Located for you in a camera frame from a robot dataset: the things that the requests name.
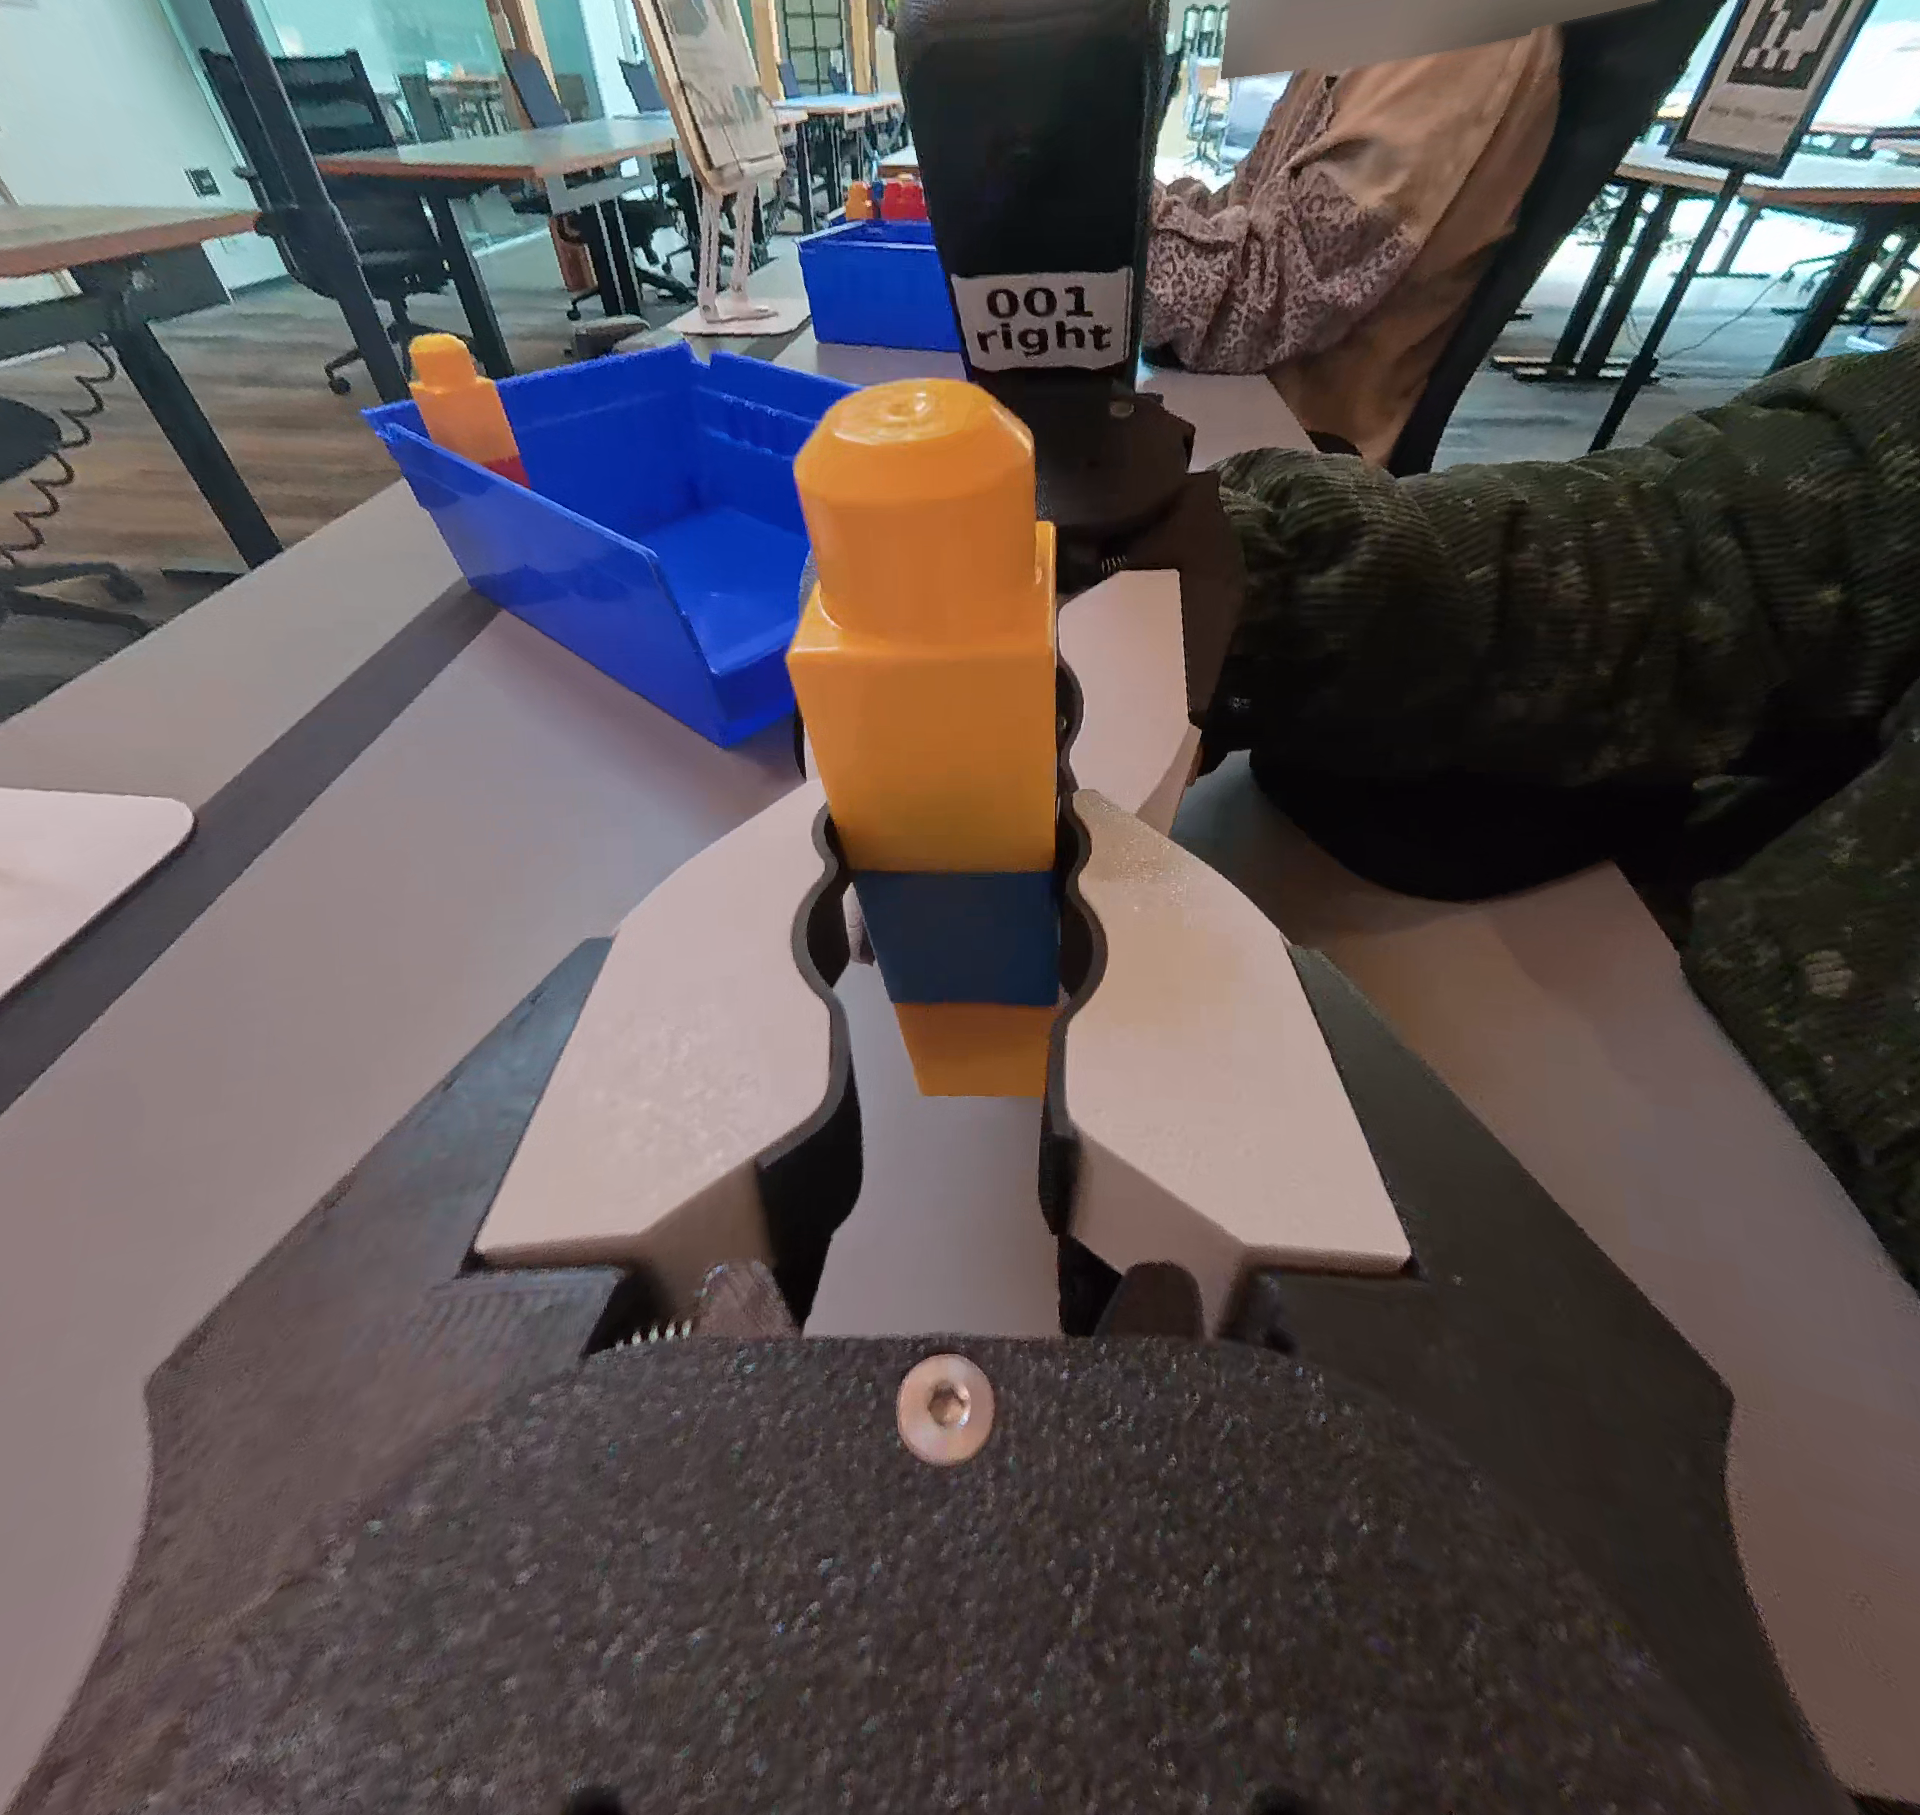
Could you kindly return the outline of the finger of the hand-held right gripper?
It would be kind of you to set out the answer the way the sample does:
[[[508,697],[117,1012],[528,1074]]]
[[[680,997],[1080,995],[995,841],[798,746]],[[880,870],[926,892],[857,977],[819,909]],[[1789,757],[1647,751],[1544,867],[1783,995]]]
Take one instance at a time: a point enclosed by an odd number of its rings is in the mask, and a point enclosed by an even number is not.
[[[1114,572],[1056,612],[1080,693],[1067,777],[1169,838],[1202,755],[1188,723],[1183,580]]]

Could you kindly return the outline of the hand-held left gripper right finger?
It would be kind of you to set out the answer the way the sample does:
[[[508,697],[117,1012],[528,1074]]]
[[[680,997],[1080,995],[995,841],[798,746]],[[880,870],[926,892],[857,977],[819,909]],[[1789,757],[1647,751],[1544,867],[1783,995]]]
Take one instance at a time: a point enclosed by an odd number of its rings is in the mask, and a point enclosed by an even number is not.
[[[1281,926],[1116,804],[1074,799],[1092,963],[1049,1051],[1066,1237],[1108,1271],[1397,1276],[1406,1231]]]

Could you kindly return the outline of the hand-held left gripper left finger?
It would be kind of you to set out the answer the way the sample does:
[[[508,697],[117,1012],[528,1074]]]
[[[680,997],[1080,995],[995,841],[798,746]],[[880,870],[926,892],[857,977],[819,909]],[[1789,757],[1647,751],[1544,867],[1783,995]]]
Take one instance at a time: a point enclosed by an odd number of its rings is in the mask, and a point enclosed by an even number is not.
[[[619,1271],[690,1320],[710,1271],[810,1320],[857,1203],[849,963],[823,795],[781,795],[609,939],[473,1237],[490,1271]]]

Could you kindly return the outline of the blue plastic bin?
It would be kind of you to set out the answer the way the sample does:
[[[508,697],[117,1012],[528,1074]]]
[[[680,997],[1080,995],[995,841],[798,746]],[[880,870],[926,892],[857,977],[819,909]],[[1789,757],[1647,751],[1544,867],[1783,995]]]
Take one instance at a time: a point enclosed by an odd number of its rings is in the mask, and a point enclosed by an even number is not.
[[[794,461],[849,383],[648,348],[501,383],[529,486],[365,412],[466,588],[713,746],[794,716]]]
[[[811,341],[954,354],[949,274],[926,219],[833,224],[798,241]]]

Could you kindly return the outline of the wood-edged desk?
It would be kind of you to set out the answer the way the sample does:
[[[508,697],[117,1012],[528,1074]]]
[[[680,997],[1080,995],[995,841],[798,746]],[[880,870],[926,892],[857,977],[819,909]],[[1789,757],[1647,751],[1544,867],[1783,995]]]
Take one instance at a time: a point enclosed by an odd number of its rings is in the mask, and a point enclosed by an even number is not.
[[[255,226],[258,211],[222,204],[190,211],[4,204],[4,282],[71,282],[66,294],[4,311],[4,363],[104,341],[244,568],[277,557],[283,544],[149,324],[173,318],[154,294],[184,285],[190,267],[207,280],[203,304],[227,304],[203,244]]]
[[[1844,327],[1891,333],[1904,318],[1898,298],[1914,285],[1914,167],[1813,156],[1793,161],[1783,176],[1730,176],[1720,167],[1679,161],[1663,149],[1631,149],[1606,189],[1617,200],[1563,334],[1538,364],[1548,382],[1622,383],[1646,348],[1651,348],[1646,383],[1656,382],[1668,324],[1656,318],[1635,324],[1635,313],[1687,209],[1702,224],[1660,298],[1656,313],[1668,319],[1692,285],[1734,280],[1739,254],[1761,219],[1839,234],[1838,249],[1769,274],[1769,285],[1799,285],[1793,311],[1774,311],[1789,319],[1769,358],[1774,375],[1810,363]]]
[[[641,285],[652,285],[693,311],[695,294],[680,280],[634,265],[619,200],[641,189],[623,170],[653,156],[673,156],[678,134],[668,113],[602,117],[552,129],[524,129],[476,140],[445,140],[414,149],[370,149],[316,156],[316,170],[332,181],[397,181],[416,193],[434,216],[454,196],[484,189],[537,196],[552,219],[584,219],[584,234],[597,244],[597,298],[609,318],[631,318]]]

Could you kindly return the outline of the black office chair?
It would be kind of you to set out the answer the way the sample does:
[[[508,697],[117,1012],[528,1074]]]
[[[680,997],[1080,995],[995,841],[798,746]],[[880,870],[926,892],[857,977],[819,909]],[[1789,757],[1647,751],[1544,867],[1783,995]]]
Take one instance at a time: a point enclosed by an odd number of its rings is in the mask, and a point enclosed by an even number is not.
[[[1727,0],[1647,0],[1563,27],[1558,113],[1510,238],[1489,258],[1384,470],[1423,476],[1493,341],[1574,224],[1592,209]]]
[[[238,62],[228,54],[198,54],[203,75],[227,113],[227,123],[244,150],[240,176],[262,211],[262,234],[287,274],[321,298],[332,298],[322,267],[312,249],[297,238],[294,219],[283,209],[294,204],[273,149],[258,113],[252,108]],[[332,56],[273,56],[294,121],[316,157],[350,150],[393,150],[385,102],[360,64],[360,54]],[[360,262],[371,303],[386,304],[386,341],[393,344],[397,364],[411,370],[411,344],[429,334],[411,318],[411,298],[445,294],[451,270],[426,204],[385,176],[322,176],[332,209],[342,216],[350,244]]]
[[[146,638],[143,588],[107,560],[46,557],[46,524],[73,467],[58,422],[26,405],[4,401],[4,486],[31,486],[41,504],[13,509],[18,535],[4,540],[4,623],[46,617],[90,629]]]

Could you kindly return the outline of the marker sign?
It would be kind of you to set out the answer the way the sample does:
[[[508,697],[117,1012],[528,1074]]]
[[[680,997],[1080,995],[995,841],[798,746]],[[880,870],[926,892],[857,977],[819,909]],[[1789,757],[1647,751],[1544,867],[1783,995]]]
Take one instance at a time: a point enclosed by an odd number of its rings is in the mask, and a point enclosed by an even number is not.
[[[1874,0],[1739,0],[1668,157],[1780,176]]]

